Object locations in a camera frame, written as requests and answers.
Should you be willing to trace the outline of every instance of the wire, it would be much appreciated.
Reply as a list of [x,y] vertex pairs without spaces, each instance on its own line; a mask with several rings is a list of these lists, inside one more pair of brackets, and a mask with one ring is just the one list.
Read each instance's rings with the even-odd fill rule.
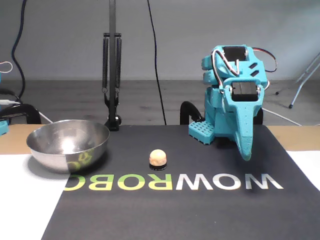
[[270,110],[265,109],[265,108],[262,108],[262,110],[266,111],[267,113],[273,114],[273,115],[275,115],[275,116],[277,116],[277,117],[279,117],[279,118],[282,118],[282,119],[284,119],[284,120],[287,120],[287,121],[289,121],[289,122],[291,122],[291,123],[293,123],[293,124],[295,124],[295,125],[297,125],[297,126],[302,126],[301,124],[299,124],[299,123],[297,123],[297,122],[295,122],[295,121],[292,121],[291,119],[286,118],[285,116],[282,116],[282,115],[280,115],[280,114],[278,114],[278,113],[276,113],[276,112],[270,111]]
[[49,123],[53,123],[53,121],[51,121],[46,115],[44,115],[42,112],[40,112],[40,111],[38,111],[39,112],[39,114],[45,119],[45,120],[47,120]]
[[22,68],[20,67],[17,59],[16,59],[16,56],[15,56],[15,52],[16,52],[16,48],[18,46],[18,43],[20,41],[20,38],[21,38],[21,35],[22,35],[22,31],[24,29],[24,21],[25,21],[25,8],[26,8],[26,4],[27,4],[27,0],[23,0],[22,2],[22,7],[21,7],[21,16],[20,16],[20,29],[19,29],[19,33],[18,33],[18,36],[16,37],[16,40],[15,40],[15,43],[12,47],[12,51],[11,51],[11,57],[12,57],[12,60],[14,61],[16,67],[18,68],[19,72],[20,72],[20,75],[21,75],[21,79],[22,79],[22,88],[21,88],[21,91],[19,93],[19,98],[22,97],[22,95],[24,94],[25,92],[25,88],[26,88],[26,79],[25,79],[25,75],[24,75],[24,72],[22,71]]
[[167,125],[165,109],[164,109],[164,103],[163,103],[163,100],[162,100],[162,94],[161,94],[160,83],[159,83],[159,78],[158,78],[156,31],[155,31],[154,21],[152,19],[152,13],[151,13],[151,7],[150,7],[149,0],[147,0],[147,3],[148,3],[148,8],[149,8],[149,15],[150,15],[150,21],[151,21],[151,26],[152,26],[152,31],[153,31],[153,40],[154,40],[154,71],[155,71],[155,78],[156,78],[156,83],[158,85],[158,90],[159,90],[159,96],[160,96],[160,102],[161,102],[164,125]]
[[0,65],[1,64],[10,64],[10,66],[11,66],[11,69],[9,71],[0,71],[1,74],[8,74],[8,73],[10,73],[12,71],[12,69],[14,69],[14,66],[9,61],[2,61],[2,62],[0,62]]
[[0,88],[0,95],[11,95],[11,96],[14,96],[19,103],[21,103],[21,104],[23,103],[21,101],[20,97],[18,97],[14,91],[11,91],[9,89]]
[[269,81],[269,80],[267,80],[267,85],[266,85],[266,87],[265,87],[265,89],[264,89],[264,90],[267,90],[269,87],[270,87],[270,81]]
[[12,101],[9,99],[0,99],[0,105],[20,104],[18,101]]
[[218,80],[219,86],[222,86],[223,83],[222,83],[222,80],[217,72],[217,67],[216,67],[216,54],[218,54],[222,58],[224,64],[227,66],[227,68],[230,70],[230,72],[232,72],[233,75],[235,75],[235,76],[239,75],[239,60],[238,59],[236,60],[236,71],[235,71],[232,68],[232,66],[229,64],[225,55],[221,51],[219,51],[218,49],[215,49],[211,52],[211,63],[212,63],[213,73],[214,73],[215,79]]
[[270,71],[270,70],[265,70],[267,73],[274,73],[274,72],[277,70],[277,68],[278,68],[278,62],[277,62],[276,57],[275,57],[271,52],[269,52],[269,51],[267,51],[267,50],[265,50],[265,49],[263,49],[263,48],[260,48],[260,47],[253,47],[252,49],[253,49],[253,51],[258,51],[258,52],[266,53],[266,54],[268,54],[269,56],[271,56],[271,57],[273,58],[273,60],[274,60],[274,62],[275,62],[275,68],[274,68],[274,70],[272,70],[272,71]]

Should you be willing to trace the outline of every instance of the small wooden ball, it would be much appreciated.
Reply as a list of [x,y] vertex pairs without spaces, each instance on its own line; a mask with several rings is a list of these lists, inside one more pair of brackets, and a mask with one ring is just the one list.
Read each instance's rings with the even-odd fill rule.
[[150,168],[163,170],[167,167],[167,155],[160,149],[153,150],[149,157]]

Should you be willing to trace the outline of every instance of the white wall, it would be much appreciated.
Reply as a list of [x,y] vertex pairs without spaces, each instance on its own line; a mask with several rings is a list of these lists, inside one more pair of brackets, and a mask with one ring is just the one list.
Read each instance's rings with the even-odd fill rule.
[[[216,45],[247,44],[278,59],[273,80],[297,77],[320,52],[319,0],[150,0],[160,79],[201,79]],[[10,61],[22,0],[0,0],[0,61]],[[154,42],[147,0],[117,0],[122,79],[153,80]],[[28,0],[16,57],[26,79],[99,80],[109,0]],[[265,67],[272,59],[261,56]],[[6,79],[20,79],[17,68]]]

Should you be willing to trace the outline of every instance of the white cable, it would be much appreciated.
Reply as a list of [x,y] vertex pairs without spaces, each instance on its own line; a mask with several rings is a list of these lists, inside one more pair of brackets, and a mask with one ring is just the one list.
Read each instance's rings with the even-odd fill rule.
[[1,64],[10,64],[10,66],[11,66],[11,69],[9,71],[0,71],[1,74],[8,74],[8,73],[10,73],[12,71],[12,69],[14,69],[14,66],[9,61],[2,61],[2,62],[0,62],[0,65]]
[[269,88],[269,86],[270,86],[270,81],[269,81],[269,80],[267,80],[267,85],[266,85],[266,87],[265,87],[265,89],[264,89],[264,90],[267,90],[267,89]]
[[[0,99],[0,105],[10,105],[10,104],[21,104],[20,102],[17,101],[11,101],[8,99]],[[39,114],[45,119],[47,120],[49,123],[53,123],[53,121],[51,121],[46,115],[44,115],[42,112],[38,111]]]
[[40,111],[39,111],[39,114],[44,118],[44,119],[46,119],[49,123],[53,123],[53,121],[51,121],[48,117],[46,117],[43,113],[41,113]]
[[20,102],[11,101],[8,99],[0,99],[0,105],[10,105],[10,104],[20,104]]
[[239,60],[237,59],[237,60],[235,61],[235,65],[236,65],[236,71],[235,71],[235,70],[233,69],[233,67],[230,65],[230,63],[228,62],[228,60],[227,60],[227,58],[225,57],[225,55],[224,55],[220,50],[215,49],[215,50],[213,50],[213,51],[211,52],[211,64],[212,64],[212,69],[213,69],[214,77],[217,79],[219,85],[222,86],[223,83],[222,83],[222,80],[221,80],[221,78],[220,78],[220,76],[219,76],[219,74],[218,74],[217,67],[216,67],[216,54],[218,54],[218,55],[222,58],[222,60],[223,60],[224,64],[226,65],[226,67],[227,67],[227,68],[229,69],[229,71],[230,71],[233,75],[235,75],[235,76],[238,76],[238,75],[240,74],[240,72],[239,72]]
[[262,108],[262,109],[263,109],[264,111],[266,111],[267,113],[273,114],[273,115],[275,115],[275,116],[277,116],[277,117],[279,117],[279,118],[282,118],[282,119],[284,119],[284,120],[287,120],[287,121],[289,121],[289,122],[291,122],[291,123],[293,123],[293,124],[295,124],[295,125],[297,125],[297,126],[302,126],[301,124],[299,124],[299,123],[297,123],[297,122],[295,122],[295,121],[292,121],[291,119],[286,118],[285,116],[282,116],[282,115],[280,115],[280,114],[278,114],[278,113],[275,113],[275,112],[270,111],[270,110],[265,109],[265,108]]

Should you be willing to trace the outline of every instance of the white paper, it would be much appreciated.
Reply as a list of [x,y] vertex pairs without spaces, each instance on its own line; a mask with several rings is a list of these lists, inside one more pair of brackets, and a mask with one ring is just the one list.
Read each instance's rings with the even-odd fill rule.
[[287,153],[320,191],[320,151],[287,151]]
[[30,155],[0,155],[0,239],[41,240],[69,174],[50,173]]

